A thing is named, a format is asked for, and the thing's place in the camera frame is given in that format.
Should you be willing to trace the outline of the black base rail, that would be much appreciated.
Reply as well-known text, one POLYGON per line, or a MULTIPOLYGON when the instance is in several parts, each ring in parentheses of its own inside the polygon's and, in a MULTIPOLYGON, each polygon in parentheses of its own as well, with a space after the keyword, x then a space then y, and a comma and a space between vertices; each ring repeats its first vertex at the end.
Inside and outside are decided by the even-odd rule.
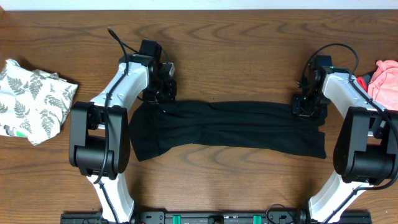
MULTIPOLYGON (((168 213, 151 211, 135 213, 129 221, 117 223, 131 224, 266 224, 266 223, 321 223, 307 218, 304 210, 296 215, 297 210, 272 208, 266 213, 168 213)), ((60 217, 60 223, 115 223, 105 219, 99 213, 68 213, 60 217)), ((342 224, 372 224, 369 212, 343 212, 337 222, 342 224)))

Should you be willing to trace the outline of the pink garment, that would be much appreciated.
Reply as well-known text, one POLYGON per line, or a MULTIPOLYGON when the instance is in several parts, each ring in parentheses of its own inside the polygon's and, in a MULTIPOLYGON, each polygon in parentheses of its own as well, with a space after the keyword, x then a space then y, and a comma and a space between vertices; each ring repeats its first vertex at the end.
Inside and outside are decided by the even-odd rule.
POLYGON ((368 95, 389 110, 397 111, 397 62, 378 60, 368 85, 368 95))

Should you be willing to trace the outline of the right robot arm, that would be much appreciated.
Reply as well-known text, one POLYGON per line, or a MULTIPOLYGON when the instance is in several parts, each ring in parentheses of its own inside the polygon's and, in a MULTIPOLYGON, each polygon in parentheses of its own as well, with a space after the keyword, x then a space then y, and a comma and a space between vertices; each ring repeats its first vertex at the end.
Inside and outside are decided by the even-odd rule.
POLYGON ((344 121, 333 153, 334 171, 293 223, 371 223, 368 212, 348 207, 364 192, 384 190, 397 180, 397 112, 373 101, 353 71, 309 62, 294 98, 294 114, 321 118, 333 103, 344 121))

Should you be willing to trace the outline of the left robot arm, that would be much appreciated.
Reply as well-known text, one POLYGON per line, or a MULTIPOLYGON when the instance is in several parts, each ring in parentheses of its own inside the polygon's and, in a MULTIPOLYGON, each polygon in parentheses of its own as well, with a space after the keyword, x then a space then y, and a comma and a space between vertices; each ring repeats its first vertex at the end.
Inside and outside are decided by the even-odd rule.
POLYGON ((96 190, 102 211, 62 216, 62 223, 132 223, 134 200, 124 172, 130 157, 128 112, 138 96, 156 103, 176 95, 175 66, 157 56, 129 54, 106 88, 71 109, 69 161, 96 190))

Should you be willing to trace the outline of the red garment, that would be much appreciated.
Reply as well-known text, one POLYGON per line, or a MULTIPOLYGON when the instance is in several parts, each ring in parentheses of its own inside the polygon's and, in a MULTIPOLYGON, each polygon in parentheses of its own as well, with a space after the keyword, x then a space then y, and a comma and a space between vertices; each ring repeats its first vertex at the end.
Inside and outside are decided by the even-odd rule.
POLYGON ((367 93, 372 93, 373 92, 373 89, 372 89, 372 86, 371 86, 371 79, 372 79, 372 76, 369 75, 369 74, 357 77, 358 84, 367 93))

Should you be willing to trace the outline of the white fern-print fabric bag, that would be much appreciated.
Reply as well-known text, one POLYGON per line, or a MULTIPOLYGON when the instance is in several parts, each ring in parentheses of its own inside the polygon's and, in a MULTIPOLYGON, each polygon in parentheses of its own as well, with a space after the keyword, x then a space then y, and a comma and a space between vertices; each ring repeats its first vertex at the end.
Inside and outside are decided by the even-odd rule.
POLYGON ((57 73, 29 71, 7 59, 1 71, 1 135, 26 138, 33 145, 55 137, 77 88, 57 73))

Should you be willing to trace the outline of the black t-shirt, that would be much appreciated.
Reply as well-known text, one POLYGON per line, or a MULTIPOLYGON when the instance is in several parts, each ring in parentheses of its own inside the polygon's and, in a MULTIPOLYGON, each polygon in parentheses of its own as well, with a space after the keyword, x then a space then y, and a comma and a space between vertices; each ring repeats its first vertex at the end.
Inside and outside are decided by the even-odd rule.
POLYGON ((129 123, 138 161, 186 144, 271 149, 324 159, 324 119, 303 119, 290 105, 260 101, 144 102, 129 123))

